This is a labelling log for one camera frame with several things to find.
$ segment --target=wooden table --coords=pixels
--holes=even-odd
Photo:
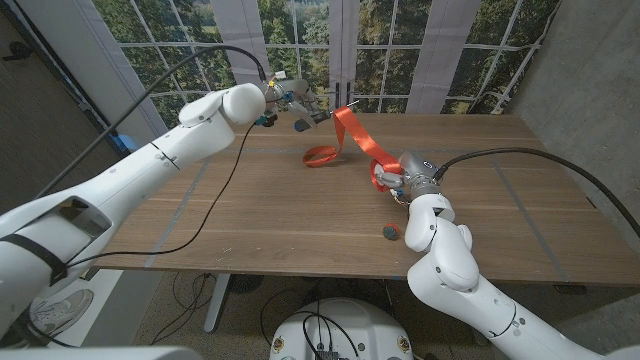
[[[544,149],[514,116],[359,114],[395,156],[418,151],[436,164],[480,149]],[[382,227],[406,227],[407,211],[374,189],[367,157],[352,139],[338,160],[302,163],[316,145],[335,145],[334,127],[296,133],[282,116],[256,127],[236,173],[202,233],[169,255],[113,256],[97,266],[217,273],[405,278],[423,254]],[[210,161],[184,169],[122,227],[106,251],[167,250],[189,240],[226,181],[246,127]],[[521,154],[453,166],[441,182],[456,222],[473,233],[481,273],[498,282],[640,284],[640,260],[559,165]]]

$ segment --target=power cord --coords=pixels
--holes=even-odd
[[[136,101],[134,101],[133,104],[131,104],[127,108],[127,110],[125,110],[124,113],[122,113],[122,115],[120,115],[120,117],[113,124],[111,124],[108,128],[106,128],[91,144],[89,144],[89,146],[87,146],[86,149],[82,151],[82,153],[80,153],[80,155],[78,155],[71,162],[71,164],[69,164],[66,168],[64,168],[64,170],[62,170],[58,175],[56,175],[56,177],[53,180],[51,180],[51,182],[49,182],[44,188],[42,188],[42,190],[40,190],[40,192],[35,196],[34,200],[41,198],[42,196],[46,195],[49,191],[51,191],[51,189],[53,189],[53,187],[56,186],[60,182],[60,180],[62,180],[62,178],[67,176],[67,174],[69,174],[71,170],[73,170],[80,163],[80,161],[82,161],[82,159],[87,157],[87,155],[89,155],[89,153],[93,149],[95,149],[102,140],[104,140],[107,136],[109,136],[109,133],[115,130],[115,128],[118,125],[120,125],[120,123],[122,123],[127,118],[127,116],[129,116],[133,112],[133,110],[135,110],[138,107],[138,105],[140,105],[144,101],[144,99],[149,94],[151,94],[151,91],[153,91],[156,87],[160,85],[160,83],[162,83],[166,78],[171,76],[171,74],[173,74],[176,70],[182,67],[182,65],[186,64],[187,62],[191,61],[192,59],[204,53],[214,51],[214,50],[231,50],[231,51],[236,51],[248,56],[256,64],[256,67],[258,68],[258,76],[260,77],[260,80],[262,82],[267,81],[267,76],[265,75],[264,69],[262,68],[262,65],[260,65],[260,62],[258,61],[258,59],[255,56],[253,56],[253,54],[251,54],[250,52],[242,48],[232,46],[232,45],[211,44],[206,48],[196,51],[195,53],[187,56],[186,58],[182,59],[179,63],[172,66],[169,70],[167,70],[164,74],[162,74],[162,76],[160,76],[153,84],[151,84],[151,86],[149,86],[142,95],[138,96]]]
[[[36,325],[31,321],[31,316],[29,315],[31,307],[27,307],[16,319],[16,321],[11,325],[11,329],[13,329],[18,336],[27,341],[30,345],[44,347],[47,346],[47,342],[44,340],[48,340],[54,344],[60,345],[66,348],[77,348],[77,346],[69,345],[60,340],[56,340],[53,336],[44,333],[40,329],[36,327]]]
[[[178,299],[178,294],[176,293],[176,280],[178,280],[178,275],[180,275],[180,272],[176,273],[176,276],[173,277],[173,284],[171,284],[171,292],[173,293],[173,299],[176,301],[176,303],[178,303],[178,305],[180,305],[181,308],[183,309],[188,309],[189,305],[185,305],[182,303],[182,301],[180,301],[180,299]],[[194,286],[195,284],[192,285],[191,287],[191,291],[193,296],[196,296],[196,288]],[[204,307],[205,305],[207,305],[209,303],[209,301],[211,301],[211,298],[207,299],[207,301],[203,302],[200,305],[196,306],[196,310],[201,309],[202,307]]]
[[[260,331],[262,332],[262,337],[264,338],[264,341],[267,342],[267,346],[271,347],[271,342],[269,341],[269,339],[267,338],[267,334],[264,331],[264,310],[267,308],[267,305],[269,305],[269,303],[275,299],[276,297],[278,297],[281,294],[287,293],[287,292],[292,292],[296,295],[298,295],[298,297],[300,297],[300,299],[302,299],[302,295],[300,295],[297,291],[293,290],[293,289],[284,289],[282,291],[279,291],[275,294],[273,294],[273,296],[271,296],[269,298],[269,300],[267,300],[267,302],[264,303],[264,305],[262,305],[262,309],[260,310]]]
[[[324,316],[324,315],[320,315],[317,312],[313,312],[313,311],[298,311],[295,314],[311,314],[309,316],[307,316],[306,318],[304,318],[304,320],[302,321],[302,332],[304,333],[304,337],[307,340],[307,344],[309,345],[309,347],[311,348],[311,351],[313,351],[313,354],[318,358],[318,359],[324,359],[324,357],[322,355],[320,355],[320,353],[318,353],[318,351],[315,349],[315,347],[313,346],[313,343],[311,342],[311,339],[309,338],[309,334],[307,333],[307,320],[309,320],[312,317],[320,317],[325,321],[328,321],[330,323],[332,323],[333,325],[335,325],[338,330],[340,330],[344,336],[347,338],[347,340],[349,340],[349,343],[351,344],[351,347],[353,348],[353,351],[356,354],[356,358],[359,359],[360,355],[358,354],[358,349],[356,349],[356,345],[354,344],[353,340],[351,340],[351,337],[349,336],[349,334],[347,334],[347,332],[342,328],[342,326],[338,325],[338,323],[336,323],[335,321],[331,320],[329,317]]]
[[[244,149],[244,143],[247,141],[247,137],[249,136],[249,132],[251,132],[251,129],[253,129],[254,126],[255,126],[255,123],[251,124],[251,127],[249,127],[247,132],[244,134],[244,138],[242,139],[242,144],[240,144],[240,150],[238,151],[238,157],[236,158],[236,162],[233,165],[233,169],[231,170],[231,174],[229,175],[229,178],[227,179],[227,182],[224,183],[224,186],[222,187],[222,190],[220,190],[220,192],[218,193],[218,196],[216,196],[215,200],[213,200],[213,203],[211,203],[211,206],[209,207],[209,210],[207,211],[207,214],[204,216],[204,219],[202,220],[202,223],[200,224],[200,227],[198,228],[198,231],[196,231],[196,233],[191,237],[191,239],[189,239],[189,241],[187,241],[186,243],[178,246],[177,248],[174,248],[174,249],[171,249],[171,250],[164,250],[164,251],[112,251],[112,252],[97,254],[97,255],[89,256],[89,257],[84,258],[82,260],[78,260],[78,261],[72,262],[71,264],[67,264],[67,269],[68,268],[72,268],[72,267],[74,267],[74,266],[76,266],[78,264],[82,264],[84,262],[91,261],[91,260],[98,259],[98,258],[102,258],[102,257],[105,257],[105,256],[112,256],[112,255],[164,255],[164,254],[170,254],[170,253],[182,250],[182,249],[186,248],[187,246],[189,246],[198,237],[198,235],[200,234],[200,231],[202,231],[202,228],[204,228],[204,224],[207,222],[207,219],[209,218],[209,215],[211,214],[211,211],[213,210],[213,207],[216,205],[216,202],[218,202],[218,199],[220,199],[220,196],[222,196],[222,193],[224,193],[224,190],[229,185],[229,182],[231,182],[231,178],[233,177],[233,174],[235,173],[236,168],[238,167],[238,162],[240,161],[240,155],[242,155],[242,149]]]
[[[198,300],[200,299],[200,296],[202,296],[202,293],[204,292],[204,286],[207,283],[207,279],[209,277],[212,277],[212,275],[205,273],[205,274],[200,274],[200,275],[196,276],[195,279],[193,279],[193,283],[191,284],[192,290],[194,290],[194,293],[193,293],[194,294],[194,299],[193,299],[193,301],[191,302],[191,304],[189,304],[189,306],[180,315],[178,315],[175,319],[173,319],[170,323],[168,323],[165,327],[163,327],[162,329],[160,329],[160,331],[158,331],[158,333],[153,338],[153,340],[151,340],[151,344],[150,345],[154,345],[157,342],[162,341],[162,340],[170,337],[171,335],[175,334],[180,329],[182,329],[189,322],[189,320],[191,320],[191,317],[193,317],[193,314],[196,312],[196,310],[199,309],[200,307],[202,307],[202,306],[198,307],[197,304],[198,304]],[[196,288],[196,284],[198,282],[198,279],[200,279],[200,278],[202,278],[202,284],[200,285],[200,290],[196,294],[195,288]],[[171,331],[167,335],[164,335],[164,336],[160,337],[160,335],[165,330],[167,330],[171,325],[175,324],[178,320],[180,320],[189,311],[191,311],[191,313],[189,314],[187,319],[182,322],[182,324],[180,324],[177,328],[175,328],[173,331]]]
[[[602,193],[609,199],[609,201],[611,201],[611,203],[616,207],[616,209],[618,209],[618,211],[620,211],[620,213],[622,214],[622,216],[625,218],[625,220],[627,220],[627,222],[629,223],[629,225],[631,225],[631,228],[633,229],[633,231],[636,233],[636,235],[640,238],[640,225],[638,225],[638,222],[636,221],[636,219],[633,218],[633,215],[631,215],[631,213],[629,212],[629,210],[627,210],[627,208],[622,204],[622,202],[611,192],[611,190],[609,190],[602,182],[600,182],[600,180],[598,180],[595,176],[591,175],[588,171],[586,171],[585,169],[581,168],[580,166],[565,160],[559,156],[550,154],[546,151],[541,151],[541,150],[536,150],[536,149],[529,149],[529,148],[520,148],[520,147],[508,147],[508,148],[496,148],[496,149],[488,149],[488,150],[480,150],[480,151],[474,151],[468,154],[464,154],[464,155],[460,155],[458,157],[455,157],[449,161],[447,161],[444,165],[442,165],[438,171],[436,171],[436,173],[433,175],[433,179],[435,181],[438,181],[440,179],[442,179],[442,176],[444,175],[444,173],[449,169],[449,167],[451,167],[451,165],[454,165],[460,161],[464,161],[464,160],[468,160],[468,159],[472,159],[475,157],[480,157],[480,156],[486,156],[486,155],[492,155],[492,154],[504,154],[504,153],[522,153],[522,154],[530,154],[530,155],[535,155],[535,156],[539,156],[548,160],[551,160],[553,162],[556,162],[562,166],[568,167],[569,169],[577,172],[578,174],[582,175],[582,177],[584,177],[585,179],[589,180],[589,182],[591,182],[593,185],[595,185],[600,191],[602,191]]]

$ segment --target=orange ribbon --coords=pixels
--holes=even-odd
[[[356,116],[348,107],[343,106],[333,112],[333,123],[336,126],[336,136],[338,137],[338,144],[340,144],[340,147],[336,149],[333,146],[316,146],[307,150],[302,157],[302,161],[307,166],[322,166],[338,157],[342,152],[344,132],[347,130],[360,146],[362,151],[373,157],[373,161],[371,161],[370,166],[371,181],[378,191],[385,191],[389,188],[378,184],[374,173],[376,165],[381,165],[385,172],[392,172],[400,175],[404,173],[404,170],[402,170],[402,166],[400,166],[398,160],[389,155],[389,153],[384,151],[378,144],[376,144],[375,141],[373,141],[369,133],[367,133],[364,127],[362,127]],[[319,155],[324,156],[314,159],[314,157]]]

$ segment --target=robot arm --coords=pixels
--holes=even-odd
[[[235,139],[228,122],[265,111],[255,85],[212,92],[180,112],[181,125],[82,184],[31,201],[0,217],[0,336],[36,297],[73,282],[127,217],[180,169]]]
[[[284,80],[263,84],[262,87],[267,103],[273,104],[268,112],[275,113],[275,102],[282,101],[286,103],[287,111],[304,121],[305,129],[316,128],[317,123],[331,117],[328,111],[320,110],[316,96],[306,80]]]
[[[454,225],[449,201],[432,181],[435,166],[405,153],[404,175],[378,171],[381,185],[411,191],[405,242],[426,255],[407,275],[423,303],[471,325],[513,359],[599,359],[502,293],[480,275],[469,228]]]

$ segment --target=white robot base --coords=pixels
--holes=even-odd
[[[353,345],[336,324],[330,321],[325,323],[313,313],[335,321],[349,334]],[[324,299],[298,310],[276,331],[269,359],[314,358],[302,328],[307,317],[307,335],[324,359],[413,359],[407,332],[394,318],[369,303],[350,298]]]

